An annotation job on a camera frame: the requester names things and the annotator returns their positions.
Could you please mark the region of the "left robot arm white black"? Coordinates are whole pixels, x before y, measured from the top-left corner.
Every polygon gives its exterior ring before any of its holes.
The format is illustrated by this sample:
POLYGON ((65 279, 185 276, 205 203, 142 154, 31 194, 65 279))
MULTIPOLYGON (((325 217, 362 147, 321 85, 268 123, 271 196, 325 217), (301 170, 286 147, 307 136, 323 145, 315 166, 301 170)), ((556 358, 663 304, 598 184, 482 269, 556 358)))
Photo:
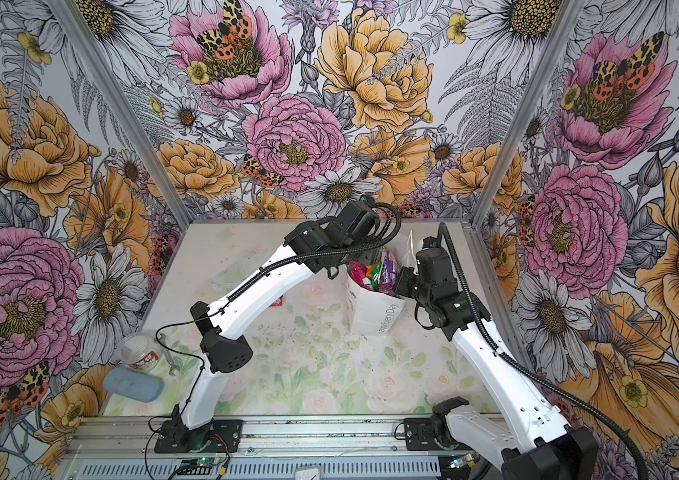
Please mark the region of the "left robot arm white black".
POLYGON ((395 237, 381 223, 381 203, 367 196, 351 200, 341 213, 307 220, 285 236, 281 246, 223 298, 191 308, 193 323, 201 333, 202 369, 178 408, 184 428, 209 424, 229 374, 251 360, 244 332, 288 290, 324 271, 335 278, 339 267, 371 254, 395 237))

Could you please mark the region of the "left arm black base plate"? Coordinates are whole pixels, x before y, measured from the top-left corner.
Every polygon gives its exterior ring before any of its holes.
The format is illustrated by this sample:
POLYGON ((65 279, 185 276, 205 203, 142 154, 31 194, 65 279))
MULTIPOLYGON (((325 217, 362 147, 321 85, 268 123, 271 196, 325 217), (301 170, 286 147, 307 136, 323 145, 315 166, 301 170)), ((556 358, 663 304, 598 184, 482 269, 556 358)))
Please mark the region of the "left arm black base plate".
POLYGON ((234 453, 238 451, 242 420, 212 420, 187 429, 180 419, 166 420, 158 430, 154 452, 158 454, 234 453))

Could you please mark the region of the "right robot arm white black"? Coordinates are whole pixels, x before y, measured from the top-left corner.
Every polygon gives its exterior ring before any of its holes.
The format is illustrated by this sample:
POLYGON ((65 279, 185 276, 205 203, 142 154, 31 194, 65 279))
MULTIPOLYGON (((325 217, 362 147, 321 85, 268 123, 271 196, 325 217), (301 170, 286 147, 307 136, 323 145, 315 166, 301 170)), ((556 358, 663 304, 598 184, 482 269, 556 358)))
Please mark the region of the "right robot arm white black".
POLYGON ((585 427, 574 428, 531 380, 504 360, 505 344, 481 300, 459 288, 451 258, 441 247, 415 255, 417 265, 399 274, 395 289, 415 300, 433 328, 476 370, 501 419, 493 420, 461 397, 433 407, 433 441, 445 449, 465 446, 505 479, 589 479, 599 446, 585 427))

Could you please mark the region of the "white paper bag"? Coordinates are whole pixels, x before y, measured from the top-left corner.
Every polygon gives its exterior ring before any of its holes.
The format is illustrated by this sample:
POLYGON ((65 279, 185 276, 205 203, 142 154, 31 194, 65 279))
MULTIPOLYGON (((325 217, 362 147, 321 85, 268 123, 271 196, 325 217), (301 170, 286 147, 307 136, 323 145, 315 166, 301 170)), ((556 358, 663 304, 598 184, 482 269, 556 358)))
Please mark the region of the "white paper bag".
MULTIPOLYGON (((415 242, 411 230, 403 231, 393 242, 385 246, 395 254, 397 278, 403 267, 415 268, 415 242)), ((349 278, 347 272, 347 319, 351 333, 359 335, 385 335, 403 320, 413 317, 413 300, 390 296, 379 291, 365 290, 349 278)))

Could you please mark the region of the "green Fox's spring tea bag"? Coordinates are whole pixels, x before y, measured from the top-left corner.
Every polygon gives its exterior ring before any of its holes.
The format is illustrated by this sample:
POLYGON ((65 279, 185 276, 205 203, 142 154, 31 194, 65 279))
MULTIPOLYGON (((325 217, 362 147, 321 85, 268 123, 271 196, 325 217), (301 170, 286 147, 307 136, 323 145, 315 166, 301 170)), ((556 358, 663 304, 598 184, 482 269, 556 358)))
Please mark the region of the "green Fox's spring tea bag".
POLYGON ((379 291, 381 283, 385 281, 385 269, 387 269, 387 250, 384 247, 379 249, 377 257, 371 266, 367 267, 367 279, 371 282, 371 288, 379 291))

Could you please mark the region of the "purple snack packet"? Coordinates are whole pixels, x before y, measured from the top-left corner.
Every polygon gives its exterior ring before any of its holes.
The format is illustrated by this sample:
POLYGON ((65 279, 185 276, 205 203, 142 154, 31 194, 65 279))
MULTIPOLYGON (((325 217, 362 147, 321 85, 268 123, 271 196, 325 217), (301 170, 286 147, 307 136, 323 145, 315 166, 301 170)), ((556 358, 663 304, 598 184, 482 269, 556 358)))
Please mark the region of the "purple snack packet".
POLYGON ((395 283, 397 283, 397 260, 395 254, 389 250, 383 251, 381 256, 381 273, 379 273, 379 292, 395 296, 395 283))

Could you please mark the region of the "clear orange cracker packet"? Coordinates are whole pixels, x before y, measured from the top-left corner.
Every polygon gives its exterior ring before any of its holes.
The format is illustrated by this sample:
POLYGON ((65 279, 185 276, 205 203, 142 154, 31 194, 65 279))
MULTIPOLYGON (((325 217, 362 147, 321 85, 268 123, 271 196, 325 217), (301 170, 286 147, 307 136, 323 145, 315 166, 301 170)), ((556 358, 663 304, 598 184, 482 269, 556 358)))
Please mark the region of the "clear orange cracker packet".
POLYGON ((367 265, 367 274, 377 271, 385 271, 391 268, 395 268, 395 256, 386 247, 381 247, 373 253, 373 259, 371 263, 367 265))

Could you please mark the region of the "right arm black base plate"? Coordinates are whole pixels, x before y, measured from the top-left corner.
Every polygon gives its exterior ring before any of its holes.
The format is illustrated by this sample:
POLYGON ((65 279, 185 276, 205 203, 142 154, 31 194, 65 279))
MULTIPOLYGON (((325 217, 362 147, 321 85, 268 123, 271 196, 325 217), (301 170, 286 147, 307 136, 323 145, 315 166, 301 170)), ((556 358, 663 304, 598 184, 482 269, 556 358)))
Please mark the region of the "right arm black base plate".
POLYGON ((469 451, 473 448, 454 440, 445 424, 430 417, 407 417, 395 428, 395 438, 405 442, 407 451, 469 451))

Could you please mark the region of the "pink chips bag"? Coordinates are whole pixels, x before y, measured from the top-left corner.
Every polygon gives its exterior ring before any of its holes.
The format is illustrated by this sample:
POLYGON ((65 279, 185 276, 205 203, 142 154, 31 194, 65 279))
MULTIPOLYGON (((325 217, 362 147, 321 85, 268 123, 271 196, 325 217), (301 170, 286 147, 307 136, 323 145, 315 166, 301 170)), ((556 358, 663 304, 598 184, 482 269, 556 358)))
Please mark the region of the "pink chips bag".
POLYGON ((351 261, 349 267, 347 267, 347 272, 349 272, 349 278, 352 282, 355 282, 357 286, 369 290, 375 291, 375 286, 373 286, 373 280, 369 277, 369 266, 361 264, 356 261, 351 261))

